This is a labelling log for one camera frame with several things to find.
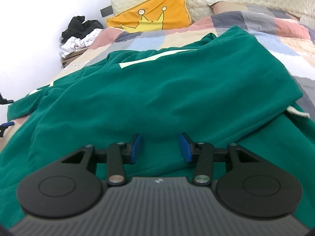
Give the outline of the black clothes pile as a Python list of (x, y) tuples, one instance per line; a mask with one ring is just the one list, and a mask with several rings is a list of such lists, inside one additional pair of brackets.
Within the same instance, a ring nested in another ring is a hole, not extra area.
[(103, 25), (98, 20), (86, 20), (85, 16), (73, 17), (68, 24), (68, 28), (61, 33), (61, 43), (64, 44), (71, 37), (83, 39), (95, 29), (103, 29)]

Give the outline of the orange crown pillow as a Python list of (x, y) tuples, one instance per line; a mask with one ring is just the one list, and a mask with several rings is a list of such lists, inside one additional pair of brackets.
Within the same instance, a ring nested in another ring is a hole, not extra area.
[(185, 28), (192, 21), (185, 0), (146, 0), (107, 18), (106, 23), (109, 27), (135, 33)]

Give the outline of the green zip hoodie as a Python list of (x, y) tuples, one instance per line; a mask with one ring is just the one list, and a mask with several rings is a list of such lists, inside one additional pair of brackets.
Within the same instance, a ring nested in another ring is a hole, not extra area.
[(181, 48), (110, 53), (8, 108), (27, 117), (1, 152), (1, 224), (23, 218), (16, 190), (32, 172), (86, 145), (102, 149), (138, 133), (143, 148), (128, 177), (187, 176), (180, 133), (218, 147), (242, 146), (303, 186), (295, 213), (314, 226), (314, 123), (286, 113), (303, 93), (257, 39), (233, 27)]

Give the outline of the checkered patchwork quilt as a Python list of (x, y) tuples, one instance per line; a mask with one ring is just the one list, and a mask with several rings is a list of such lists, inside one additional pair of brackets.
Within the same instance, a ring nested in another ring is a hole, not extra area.
[(83, 108), (80, 97), (83, 77), (88, 71), (95, 71), (113, 55), (126, 56), (133, 53), (160, 53), (167, 49), (182, 50), (205, 36), (220, 36), (226, 39), (230, 28), (252, 34), (288, 71), (288, 80), (296, 82), (303, 96), (286, 110), (287, 120), (280, 120), (276, 110), (279, 101), (268, 100), (267, 95), (282, 95), (287, 102), (287, 86), (279, 75), (245, 73), (243, 69), (229, 66), (221, 70), (222, 76), (235, 80), (242, 76), (236, 91), (238, 97), (253, 104), (252, 117), (243, 117), (237, 123), (236, 117), (224, 117), (222, 105), (214, 105), (208, 111), (209, 124), (195, 125), (188, 129), (193, 137), (211, 140), (222, 146), (231, 140), (253, 142), (263, 134), (269, 142), (287, 135), (293, 142), (314, 142), (314, 98), (310, 88), (314, 86), (314, 30), (297, 21), (268, 16), (258, 12), (231, 11), (206, 17), (190, 27), (173, 30), (138, 32), (108, 28), (95, 39), (90, 49), (80, 59), (65, 68), (53, 82), (29, 93), (8, 109), (13, 126), (1, 140), (1, 159), (37, 155), (48, 157), (49, 146), (43, 144), (51, 136), (60, 141), (51, 142), (58, 154), (65, 152), (65, 146), (78, 146), (84, 141), (100, 144), (117, 137), (121, 125), (108, 130), (108, 113), (101, 116), (100, 105)]

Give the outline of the black wall socket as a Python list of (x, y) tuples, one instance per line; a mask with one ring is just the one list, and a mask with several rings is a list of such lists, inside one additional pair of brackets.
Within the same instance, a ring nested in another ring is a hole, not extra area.
[(101, 14), (102, 18), (105, 18), (105, 17), (108, 17), (108, 16), (114, 14), (112, 6), (109, 5), (109, 6), (105, 7), (105, 8), (102, 8), (100, 10), (100, 14)]

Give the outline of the cardboard box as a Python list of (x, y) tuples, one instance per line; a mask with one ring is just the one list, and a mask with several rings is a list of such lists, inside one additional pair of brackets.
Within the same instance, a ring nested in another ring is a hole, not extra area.
[(79, 58), (87, 50), (88, 50), (88, 48), (84, 48), (82, 50), (75, 51), (71, 54), (68, 54), (68, 56), (66, 56), (66, 58), (62, 58), (62, 60), (61, 60), (62, 67), (63, 68), (67, 67), (72, 61)]

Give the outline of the white clothes pile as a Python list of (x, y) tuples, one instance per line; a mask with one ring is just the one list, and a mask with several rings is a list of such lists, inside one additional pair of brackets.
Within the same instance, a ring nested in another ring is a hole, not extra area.
[(66, 43), (62, 44), (59, 49), (59, 54), (62, 58), (80, 51), (84, 48), (89, 47), (94, 40), (100, 35), (103, 29), (94, 29), (91, 33), (87, 34), (84, 38), (80, 39), (74, 36), (71, 36)]

